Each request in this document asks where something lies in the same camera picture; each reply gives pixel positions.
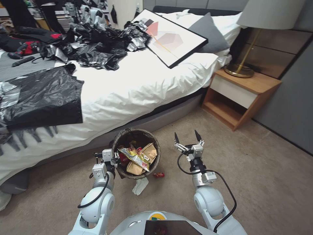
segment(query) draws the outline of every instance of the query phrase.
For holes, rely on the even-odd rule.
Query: gray blanket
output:
[[[29,74],[32,72],[36,72],[39,70],[53,68],[55,64],[54,60],[38,59],[35,61],[35,63],[38,63],[38,64],[33,64],[31,61],[29,61],[27,63],[21,64],[20,66],[12,68],[12,64],[14,62],[17,62],[18,60],[14,60],[8,57],[7,52],[4,52],[0,56],[1,56],[0,58],[0,81],[7,81],[9,79],[22,76],[25,74]],[[28,56],[24,56],[24,58],[27,58],[29,56],[38,58],[40,57],[40,54],[28,55]]]

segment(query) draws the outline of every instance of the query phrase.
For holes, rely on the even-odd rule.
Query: nightstand drawer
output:
[[[252,102],[257,97],[256,94],[246,89],[243,89],[235,85],[234,83],[226,81],[218,74],[214,76],[210,88],[235,101],[245,108],[249,108]]]

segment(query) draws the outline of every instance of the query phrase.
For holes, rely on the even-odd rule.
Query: white robot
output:
[[[207,228],[200,226],[183,216],[165,211],[145,211],[126,218],[110,235],[151,235],[151,234],[199,234],[199,235],[247,235],[241,224],[232,216],[236,209],[236,200],[223,177],[212,170],[207,170],[202,162],[204,141],[196,132],[198,144],[183,146],[179,143],[175,133],[175,147],[181,151],[177,159],[178,167],[189,175],[196,189],[194,202],[202,214]],[[190,162],[190,172],[184,171],[179,160],[186,155]],[[117,167],[119,157],[112,149],[105,149],[96,157],[102,157],[100,164],[95,164],[92,172],[95,178],[93,189],[82,199],[79,215],[69,235],[105,235],[110,215],[114,209],[115,198],[112,194],[114,187],[114,169]],[[226,184],[232,198],[234,207],[231,211],[224,203],[221,193],[211,184],[217,175]],[[95,223],[94,228],[89,228],[89,223]]]
[[[81,5],[80,12],[76,7],[75,0],[66,1],[63,5],[63,10],[66,13],[65,17],[69,18],[73,23],[89,23],[89,24],[104,24],[107,22],[104,14],[104,10],[107,9],[108,5],[106,0],[83,0],[85,3]]]

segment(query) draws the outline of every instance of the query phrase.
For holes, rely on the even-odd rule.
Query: white bedsheet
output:
[[[82,68],[77,62],[74,76],[84,80],[82,87],[83,123],[58,126],[51,138],[37,128],[42,142],[24,134],[26,149],[2,146],[0,185],[19,171],[60,152],[88,144],[95,137],[122,126],[155,108],[207,87],[211,75],[230,61],[230,56],[194,53],[173,69],[168,69],[150,50],[129,52],[117,71]]]

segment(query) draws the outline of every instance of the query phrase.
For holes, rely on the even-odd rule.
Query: gray pillow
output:
[[[208,39],[208,43],[197,52],[216,53],[229,48],[224,36],[215,26],[210,13],[207,13],[189,28],[190,31]]]

